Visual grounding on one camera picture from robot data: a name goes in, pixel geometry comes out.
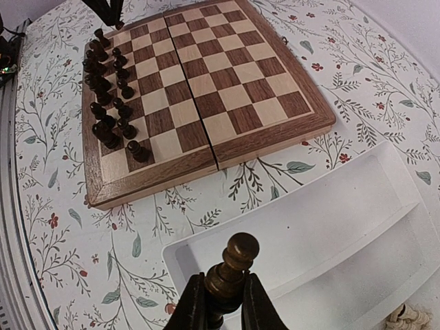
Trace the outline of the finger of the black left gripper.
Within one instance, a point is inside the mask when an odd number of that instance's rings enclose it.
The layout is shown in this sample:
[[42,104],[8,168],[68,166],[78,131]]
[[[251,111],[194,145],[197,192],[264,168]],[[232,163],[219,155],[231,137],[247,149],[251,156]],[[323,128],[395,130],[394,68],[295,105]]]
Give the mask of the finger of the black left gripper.
[[92,9],[106,26],[114,26],[120,30],[124,26],[121,19],[123,0],[84,0],[84,3]]

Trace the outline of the dark chess piece fourteenth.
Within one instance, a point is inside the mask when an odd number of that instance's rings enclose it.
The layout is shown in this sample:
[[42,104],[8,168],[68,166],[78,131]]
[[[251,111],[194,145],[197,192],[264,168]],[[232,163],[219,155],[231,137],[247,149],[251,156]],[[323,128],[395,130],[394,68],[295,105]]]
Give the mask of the dark chess piece fourteenth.
[[259,254],[259,242],[251,234],[230,237],[222,252],[223,262],[212,266],[204,279],[207,326],[220,329],[223,316],[235,312],[243,302],[245,276]]

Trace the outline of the dark chess piece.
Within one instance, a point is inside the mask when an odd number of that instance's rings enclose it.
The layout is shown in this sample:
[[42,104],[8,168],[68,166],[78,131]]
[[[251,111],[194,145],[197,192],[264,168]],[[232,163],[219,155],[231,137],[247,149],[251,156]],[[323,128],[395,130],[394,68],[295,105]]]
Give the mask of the dark chess piece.
[[122,66],[128,63],[127,58],[122,54],[121,50],[118,47],[113,48],[112,55],[115,61],[118,61]]
[[112,95],[98,82],[93,75],[87,74],[84,82],[89,86],[89,89],[95,93],[97,102],[102,106],[107,106],[112,101]]
[[88,46],[99,62],[105,62],[108,59],[109,55],[99,41],[92,40],[89,42]]
[[121,95],[124,99],[130,99],[134,96],[135,90],[128,85],[125,79],[118,79],[117,86],[121,91]]
[[117,122],[118,128],[121,130],[122,135],[127,140],[132,140],[137,135],[137,129],[129,124],[129,122],[125,118],[119,118]]
[[111,42],[104,36],[102,28],[98,28],[97,30],[95,30],[94,35],[98,39],[101,46],[103,46],[105,49],[111,46]]
[[133,113],[133,109],[130,108],[128,105],[126,105],[121,98],[114,98],[113,99],[113,105],[114,107],[118,110],[118,115],[121,118],[124,118],[126,120],[128,120],[132,113]]
[[110,129],[112,129],[116,125],[115,118],[108,115],[107,110],[99,103],[92,102],[90,104],[90,109],[97,121],[104,122]]

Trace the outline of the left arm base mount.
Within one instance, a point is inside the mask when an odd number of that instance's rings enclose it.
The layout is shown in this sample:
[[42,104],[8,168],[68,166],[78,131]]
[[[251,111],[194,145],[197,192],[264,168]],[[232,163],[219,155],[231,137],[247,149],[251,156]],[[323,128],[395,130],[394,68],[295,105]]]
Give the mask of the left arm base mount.
[[[4,26],[3,19],[1,21],[1,87],[11,80],[18,71],[19,48],[22,40],[25,38],[24,32],[15,32]],[[7,41],[3,36],[4,32],[12,35]]]

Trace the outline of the dark chess piece thirteenth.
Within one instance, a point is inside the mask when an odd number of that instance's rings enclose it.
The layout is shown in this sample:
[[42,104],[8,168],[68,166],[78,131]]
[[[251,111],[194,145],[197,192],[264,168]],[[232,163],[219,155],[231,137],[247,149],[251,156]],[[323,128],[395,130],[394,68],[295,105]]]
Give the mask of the dark chess piece thirteenth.
[[112,129],[103,121],[99,121],[92,126],[92,133],[101,141],[108,149],[116,148],[120,143],[120,137],[116,135]]

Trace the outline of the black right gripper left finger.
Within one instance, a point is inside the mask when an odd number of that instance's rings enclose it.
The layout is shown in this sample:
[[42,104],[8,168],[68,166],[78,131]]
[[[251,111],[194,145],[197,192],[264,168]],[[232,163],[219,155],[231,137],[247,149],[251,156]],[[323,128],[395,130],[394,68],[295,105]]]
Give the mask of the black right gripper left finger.
[[203,272],[190,277],[166,324],[166,330],[205,330],[208,328],[204,279]]

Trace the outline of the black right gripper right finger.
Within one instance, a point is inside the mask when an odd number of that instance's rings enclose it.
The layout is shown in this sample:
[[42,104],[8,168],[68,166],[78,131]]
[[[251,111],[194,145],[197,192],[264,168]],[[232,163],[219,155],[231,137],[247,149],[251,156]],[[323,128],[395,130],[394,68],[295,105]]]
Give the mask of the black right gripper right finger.
[[288,330],[255,273],[248,273],[245,277],[242,329]]

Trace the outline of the dark chess piece twelfth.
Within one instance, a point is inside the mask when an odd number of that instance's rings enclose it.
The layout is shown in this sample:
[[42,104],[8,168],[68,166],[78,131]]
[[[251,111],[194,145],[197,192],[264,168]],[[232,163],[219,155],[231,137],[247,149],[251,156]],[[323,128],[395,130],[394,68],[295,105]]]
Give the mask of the dark chess piece twelfth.
[[117,76],[118,80],[120,80],[120,79],[126,80],[129,78],[130,72],[127,69],[123,68],[123,64],[120,61],[118,61],[118,60],[114,61],[113,67],[115,69],[116,76]]

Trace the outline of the dark chess piece eleventh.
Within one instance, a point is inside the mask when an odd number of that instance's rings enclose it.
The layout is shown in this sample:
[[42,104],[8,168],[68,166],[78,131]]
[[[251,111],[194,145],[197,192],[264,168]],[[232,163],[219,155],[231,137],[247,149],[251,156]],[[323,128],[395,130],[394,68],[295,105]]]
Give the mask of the dark chess piece eleventh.
[[94,75],[94,76],[104,76],[107,72],[107,68],[105,65],[91,60],[90,58],[86,58],[82,62],[83,69],[86,73]]

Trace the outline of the dark pawn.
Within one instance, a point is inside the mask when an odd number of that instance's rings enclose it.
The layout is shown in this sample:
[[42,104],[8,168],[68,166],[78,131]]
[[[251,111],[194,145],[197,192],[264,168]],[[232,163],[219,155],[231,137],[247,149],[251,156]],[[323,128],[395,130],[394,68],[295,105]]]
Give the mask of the dark pawn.
[[131,140],[127,149],[136,162],[152,164],[155,161],[149,139],[140,142]]

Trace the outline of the wooden chessboard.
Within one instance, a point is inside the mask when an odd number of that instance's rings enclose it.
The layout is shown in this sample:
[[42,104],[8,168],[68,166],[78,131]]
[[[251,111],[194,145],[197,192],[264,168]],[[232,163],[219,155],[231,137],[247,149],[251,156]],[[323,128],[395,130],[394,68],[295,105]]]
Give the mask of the wooden chessboard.
[[[112,95],[107,114],[119,145],[92,133],[96,95],[83,69],[82,142],[89,203],[106,210],[326,133],[336,116],[313,80],[248,1],[204,1],[104,34],[111,46],[95,76]],[[112,50],[127,58],[124,99]],[[136,162],[114,98],[133,109],[134,139],[150,140],[154,162]]]

